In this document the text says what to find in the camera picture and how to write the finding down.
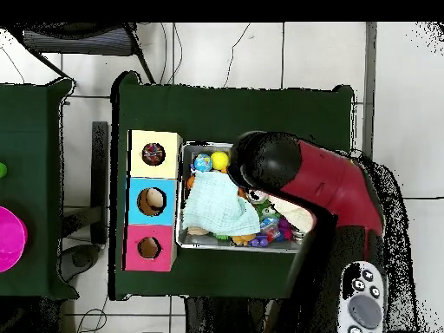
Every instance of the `chair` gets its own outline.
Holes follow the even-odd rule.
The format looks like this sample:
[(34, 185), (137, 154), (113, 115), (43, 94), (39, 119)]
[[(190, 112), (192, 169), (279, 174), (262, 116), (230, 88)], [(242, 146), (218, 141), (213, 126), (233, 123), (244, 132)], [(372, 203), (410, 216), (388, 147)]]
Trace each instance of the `chair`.
[(4, 23), (0, 28), (8, 30), (34, 57), (60, 76), (69, 77), (42, 53), (136, 55), (149, 82), (155, 83), (137, 43), (136, 23)]

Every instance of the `metal tray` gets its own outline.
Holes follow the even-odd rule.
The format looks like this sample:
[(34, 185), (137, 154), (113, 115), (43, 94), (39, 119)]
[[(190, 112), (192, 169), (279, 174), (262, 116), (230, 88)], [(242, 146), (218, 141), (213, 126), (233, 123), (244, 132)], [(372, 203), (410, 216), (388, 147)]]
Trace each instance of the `metal tray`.
[(178, 187), (178, 205), (176, 215), (176, 242), (183, 248), (193, 249), (217, 249), (227, 251), (261, 251), (261, 252), (273, 252), (273, 253), (298, 253), (303, 245), (302, 242), (296, 241), (284, 241), (281, 243), (272, 242), (265, 248), (253, 247), (253, 246), (238, 246), (232, 245), (230, 240), (219, 240), (213, 235), (189, 235), (187, 230), (182, 229), (182, 217), (183, 209), (185, 208), (186, 198), (188, 197), (188, 189), (186, 188), (186, 182), (191, 176), (190, 164), (199, 153), (212, 154), (216, 151), (223, 151), (230, 157), (230, 149), (232, 144), (226, 143), (205, 143), (188, 141), (184, 142), (180, 154), (181, 154), (181, 172), (182, 178), (179, 181)]

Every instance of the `dark green tabletop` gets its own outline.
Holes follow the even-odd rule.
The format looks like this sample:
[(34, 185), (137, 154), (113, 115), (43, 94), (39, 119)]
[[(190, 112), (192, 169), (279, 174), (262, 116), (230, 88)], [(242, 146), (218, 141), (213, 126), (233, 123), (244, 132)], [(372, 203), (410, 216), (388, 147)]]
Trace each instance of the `dark green tabletop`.
[(48, 86), (0, 85), (0, 206), (28, 228), (28, 242), (18, 263), (0, 273), (0, 295), (77, 297), (57, 273), (61, 235), (60, 121), (69, 79)]
[(117, 241), (115, 259), (112, 254), (110, 262), (115, 262), (117, 297), (283, 297), (294, 257), (290, 254), (179, 248), (170, 272), (121, 270), (127, 131), (168, 131), (178, 133), (184, 140), (227, 143), (251, 130), (286, 131), (323, 147), (348, 152), (351, 87), (317, 91), (146, 86), (139, 84), (134, 72), (129, 72), (118, 78), (113, 89), (112, 139), (114, 143), (118, 140)]

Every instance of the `circular hole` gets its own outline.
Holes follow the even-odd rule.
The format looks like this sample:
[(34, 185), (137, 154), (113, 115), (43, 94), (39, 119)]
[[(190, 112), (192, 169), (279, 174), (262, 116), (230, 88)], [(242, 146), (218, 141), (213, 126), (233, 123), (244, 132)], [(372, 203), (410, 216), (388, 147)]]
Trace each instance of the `circular hole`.
[(142, 149), (142, 159), (149, 166), (158, 166), (165, 160), (165, 149), (159, 143), (148, 143)]
[(137, 198), (137, 206), (147, 216), (159, 216), (167, 206), (167, 195), (157, 187), (143, 189)]
[(154, 259), (160, 254), (161, 247), (157, 238), (143, 238), (137, 244), (137, 251), (143, 258)]

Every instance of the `pink plate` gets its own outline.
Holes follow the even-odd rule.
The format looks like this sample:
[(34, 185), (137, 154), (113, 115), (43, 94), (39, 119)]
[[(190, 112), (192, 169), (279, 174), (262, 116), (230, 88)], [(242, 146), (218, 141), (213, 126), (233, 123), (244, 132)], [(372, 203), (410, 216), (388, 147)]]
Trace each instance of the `pink plate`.
[(10, 210), (0, 206), (0, 272), (17, 263), (27, 239), (25, 224)]

